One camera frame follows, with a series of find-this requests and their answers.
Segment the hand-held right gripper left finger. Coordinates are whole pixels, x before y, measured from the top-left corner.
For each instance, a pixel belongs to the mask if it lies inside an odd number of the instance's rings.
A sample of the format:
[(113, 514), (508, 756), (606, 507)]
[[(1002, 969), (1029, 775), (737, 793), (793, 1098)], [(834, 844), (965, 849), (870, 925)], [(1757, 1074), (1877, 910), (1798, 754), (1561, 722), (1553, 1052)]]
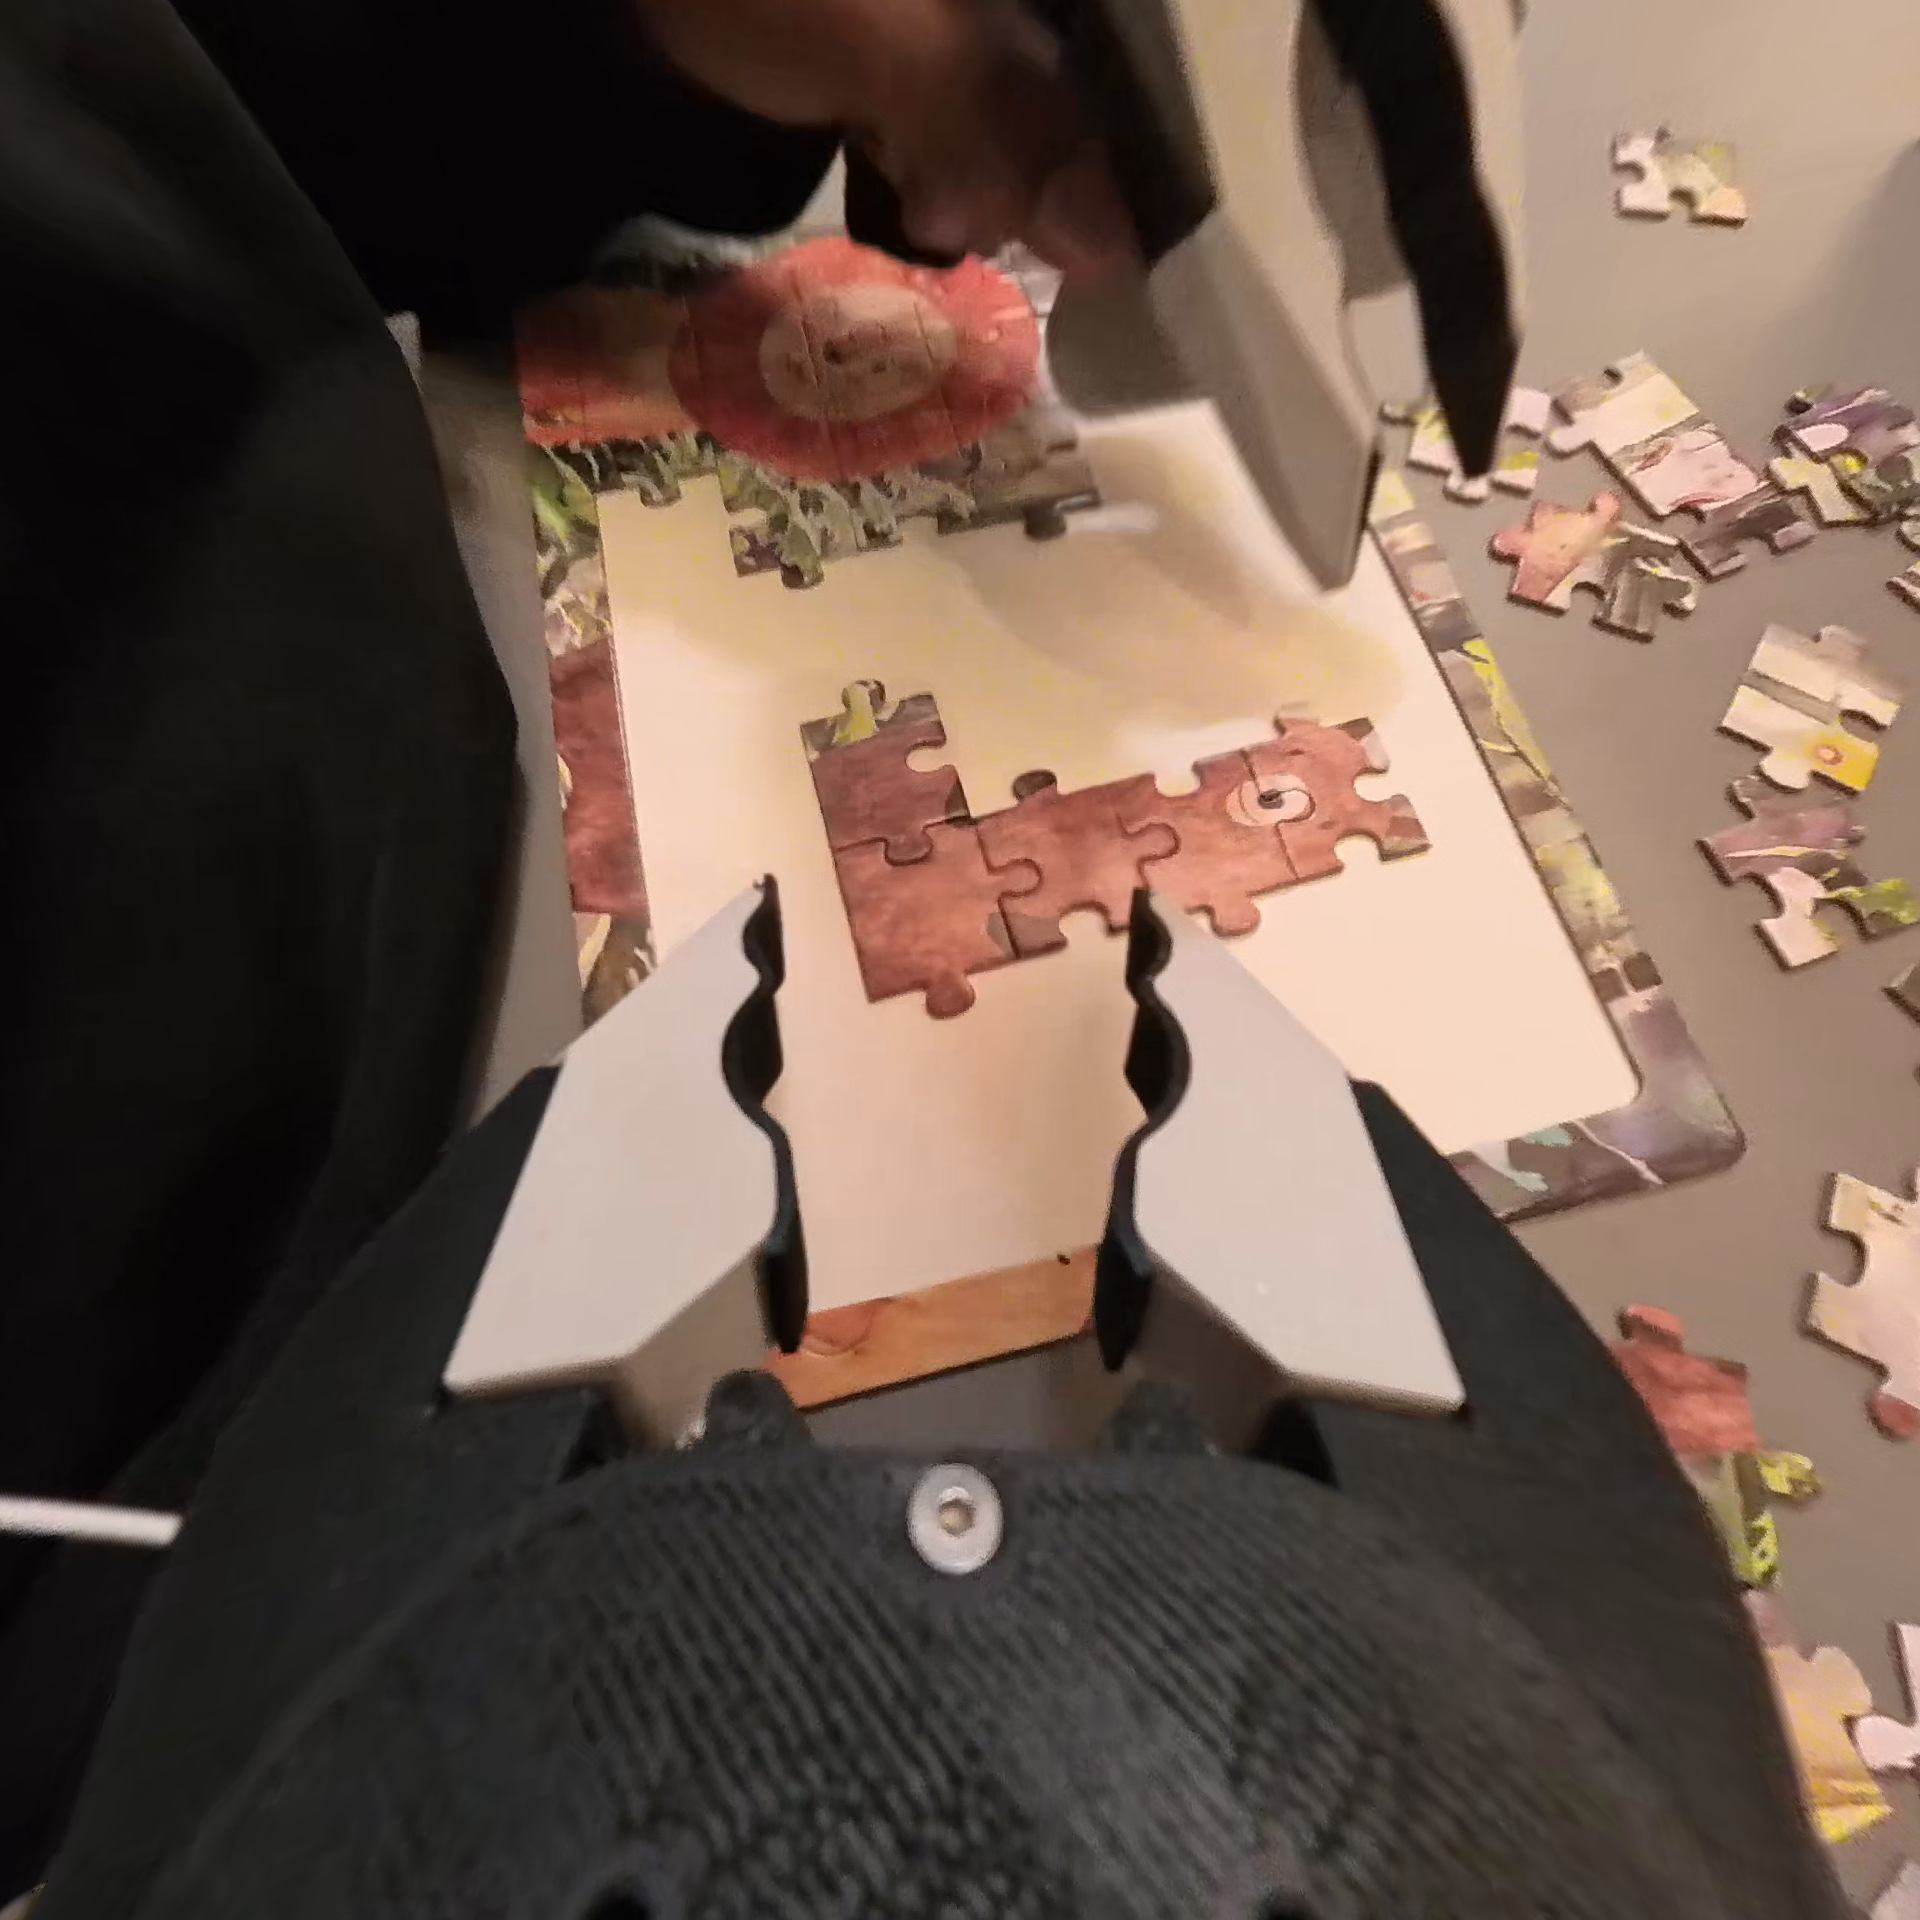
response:
[(444, 1365), (455, 1402), (585, 1388), (622, 1428), (701, 1428), (723, 1377), (797, 1347), (782, 986), (757, 878), (566, 1046)]

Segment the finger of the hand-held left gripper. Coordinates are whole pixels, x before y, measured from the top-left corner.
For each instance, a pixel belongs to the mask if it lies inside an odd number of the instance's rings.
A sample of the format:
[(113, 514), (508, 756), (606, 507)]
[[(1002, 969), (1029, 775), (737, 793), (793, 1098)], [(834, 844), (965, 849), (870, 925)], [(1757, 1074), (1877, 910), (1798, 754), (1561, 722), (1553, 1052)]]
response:
[(1527, 326), (1524, 5), (1314, 3), (1297, 77), (1346, 297), (1409, 287), (1461, 476), (1498, 463)]
[(1269, 518), (1322, 587), (1355, 569), (1375, 403), (1354, 351), (1345, 254), (1310, 181), (1300, 3), (1177, 5), (1215, 207), (1139, 301), (1187, 389), (1214, 403)]

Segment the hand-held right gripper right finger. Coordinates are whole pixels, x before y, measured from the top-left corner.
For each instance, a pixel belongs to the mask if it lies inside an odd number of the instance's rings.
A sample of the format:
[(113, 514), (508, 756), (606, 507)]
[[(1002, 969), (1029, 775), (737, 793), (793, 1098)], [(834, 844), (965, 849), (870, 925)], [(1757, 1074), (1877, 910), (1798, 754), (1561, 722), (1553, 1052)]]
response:
[(1468, 1403), (1341, 1061), (1226, 943), (1139, 890), (1122, 1142), (1095, 1247), (1111, 1374), (1206, 1359), (1218, 1420), (1282, 1391), (1414, 1418)]

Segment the printed frame puzzle tray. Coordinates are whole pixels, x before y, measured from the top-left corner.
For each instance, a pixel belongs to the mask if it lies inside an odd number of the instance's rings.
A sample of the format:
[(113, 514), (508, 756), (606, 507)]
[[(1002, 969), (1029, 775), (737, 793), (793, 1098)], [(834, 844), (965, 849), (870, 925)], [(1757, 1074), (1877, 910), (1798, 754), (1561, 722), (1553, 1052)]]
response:
[[(1435, 804), (1413, 779), (1447, 753), (1443, 662), (1414, 620), (1455, 598), (1414, 585), (1434, 557), (1402, 481), (1372, 490), (1345, 593), (1310, 593), (1203, 401), (1092, 422), (1078, 439), (1101, 494), (1067, 533), (1013, 525), (933, 535), (827, 567), (789, 590), (733, 572), (706, 485), (677, 507), (598, 502), (601, 553), (585, 590), (543, 595), (556, 734), (566, 777), (575, 930), (613, 977), (633, 890), (654, 972), (757, 878), (777, 878), (785, 1069), (769, 1094), (795, 1162), (806, 1322), (769, 1370), (804, 1409), (852, 1402), (1077, 1340), (1095, 1322), (1095, 1260), (1114, 1164), (1140, 1122), (1122, 1074), (1137, 1005), (1124, 933), (1097, 911), (1063, 918), (1065, 949), (975, 973), (975, 1003), (933, 1019), (924, 997), (869, 1002), (801, 725), (838, 709), (854, 679), (901, 700), (930, 693), (941, 761), (974, 820), (1013, 804), (1021, 772), (1061, 788), (1153, 775), (1193, 788), (1193, 764), (1270, 737), (1277, 719), (1364, 715), (1387, 772), (1441, 849)], [(1387, 1063), (1406, 990), (1387, 914), (1345, 868), (1262, 900), (1259, 927), (1226, 949), (1332, 1049), (1355, 1090), (1385, 1093), (1438, 1150), (1441, 1187), (1511, 1218), (1471, 1182), (1471, 1148), (1419, 1119), (1411, 1068)], [(1198, 914), (1187, 916), (1212, 933)], [(642, 982), (613, 990), (588, 1026)]]

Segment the joined bear face puzzle pieces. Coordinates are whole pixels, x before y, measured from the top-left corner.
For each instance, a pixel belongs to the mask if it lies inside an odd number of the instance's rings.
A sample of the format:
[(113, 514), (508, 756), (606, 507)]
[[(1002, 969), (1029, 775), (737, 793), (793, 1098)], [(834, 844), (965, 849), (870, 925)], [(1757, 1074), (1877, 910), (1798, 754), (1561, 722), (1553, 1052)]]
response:
[(1143, 886), (1206, 918), (1222, 940), (1255, 933), (1267, 895), (1339, 876), (1349, 842), (1372, 844), (1380, 862), (1430, 845), (1404, 796), (1359, 793), (1359, 779), (1387, 772), (1385, 746), (1364, 715), (1277, 719), (1270, 737), (1190, 770), (1190, 791), (1166, 796), (1146, 779), (1116, 812), (1134, 838), (1171, 834), (1171, 851), (1140, 854)]

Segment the brown and purple puzzle piece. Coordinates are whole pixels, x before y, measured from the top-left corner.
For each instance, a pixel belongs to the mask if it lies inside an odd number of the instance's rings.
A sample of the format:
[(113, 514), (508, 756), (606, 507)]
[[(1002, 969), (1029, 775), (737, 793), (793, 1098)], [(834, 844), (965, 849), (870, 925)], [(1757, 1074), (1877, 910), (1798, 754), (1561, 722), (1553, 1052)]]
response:
[(1782, 1538), (1775, 1503), (1822, 1497), (1811, 1455), (1766, 1447), (1739, 1359), (1694, 1353), (1683, 1318), (1665, 1307), (1630, 1306), (1611, 1343), (1622, 1377), (1700, 1499), (1735, 1580), (1750, 1594), (1781, 1582)]

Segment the brown and green puzzle piece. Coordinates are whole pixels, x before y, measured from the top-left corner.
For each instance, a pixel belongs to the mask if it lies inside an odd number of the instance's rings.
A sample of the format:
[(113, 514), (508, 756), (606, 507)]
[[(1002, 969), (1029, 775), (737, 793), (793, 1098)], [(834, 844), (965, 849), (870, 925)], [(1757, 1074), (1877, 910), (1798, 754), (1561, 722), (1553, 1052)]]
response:
[(971, 828), (961, 775), (946, 761), (918, 769), (917, 753), (941, 749), (946, 729), (930, 693), (891, 698), (877, 679), (852, 679), (838, 709), (801, 725), (801, 746), (827, 851), (881, 849), (898, 866), (930, 857), (935, 825)]

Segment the person's left forearm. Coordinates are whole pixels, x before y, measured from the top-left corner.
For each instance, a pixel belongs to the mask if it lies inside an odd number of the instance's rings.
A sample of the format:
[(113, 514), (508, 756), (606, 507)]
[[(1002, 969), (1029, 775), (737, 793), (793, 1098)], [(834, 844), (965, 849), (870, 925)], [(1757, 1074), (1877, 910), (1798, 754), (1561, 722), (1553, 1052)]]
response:
[(614, 229), (795, 225), (851, 127), (786, 127), (662, 59), (633, 5), (185, 3), (215, 74), (385, 314), (497, 335)]

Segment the person's left hand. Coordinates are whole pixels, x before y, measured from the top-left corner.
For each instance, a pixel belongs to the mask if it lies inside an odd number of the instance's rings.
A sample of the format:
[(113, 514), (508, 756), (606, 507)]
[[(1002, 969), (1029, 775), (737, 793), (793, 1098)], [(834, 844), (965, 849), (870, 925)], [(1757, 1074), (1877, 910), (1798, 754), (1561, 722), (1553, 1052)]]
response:
[(1021, 245), (1065, 275), (1137, 254), (1106, 148), (1021, 5), (700, 5), (657, 30), (737, 106), (851, 137), (911, 252)]

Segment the assembled lion puzzle section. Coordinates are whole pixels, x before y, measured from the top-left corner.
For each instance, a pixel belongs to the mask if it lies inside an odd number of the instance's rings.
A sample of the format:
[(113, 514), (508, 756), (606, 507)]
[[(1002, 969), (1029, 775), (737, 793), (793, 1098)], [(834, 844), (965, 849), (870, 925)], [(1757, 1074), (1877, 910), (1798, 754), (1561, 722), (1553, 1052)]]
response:
[(543, 595), (585, 590), (604, 497), (706, 485), (741, 578), (1013, 525), (1067, 533), (1101, 494), (1045, 369), (1045, 269), (910, 268), (841, 234), (665, 290), (593, 283), (519, 321)]

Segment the person in black jacket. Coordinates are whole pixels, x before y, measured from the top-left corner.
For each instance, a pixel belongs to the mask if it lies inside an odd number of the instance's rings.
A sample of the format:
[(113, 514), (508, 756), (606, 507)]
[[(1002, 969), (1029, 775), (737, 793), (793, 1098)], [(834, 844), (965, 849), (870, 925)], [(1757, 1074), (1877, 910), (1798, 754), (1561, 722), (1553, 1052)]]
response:
[(4, 1492), (181, 1503), (433, 1167), (517, 722), (386, 318), (175, 5), (4, 5)]

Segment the scattered loose puzzle pieces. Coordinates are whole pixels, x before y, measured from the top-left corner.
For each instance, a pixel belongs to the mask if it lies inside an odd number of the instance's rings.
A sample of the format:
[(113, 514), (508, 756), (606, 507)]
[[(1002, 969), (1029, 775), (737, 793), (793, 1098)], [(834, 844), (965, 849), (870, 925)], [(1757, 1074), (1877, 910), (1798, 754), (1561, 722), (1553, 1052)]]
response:
[[(1743, 1449), (1826, 1492), (1755, 1596), (1846, 1868), (1916, 1858), (1916, 93), (1594, 83), (1527, 122), (1539, 506), (1653, 569), (1511, 598), (1422, 497), (1441, 849), (1363, 874), (1387, 1063), (1639, 1374), (1750, 1365)], [(1636, 1353), (1655, 1310), (1679, 1358)]]

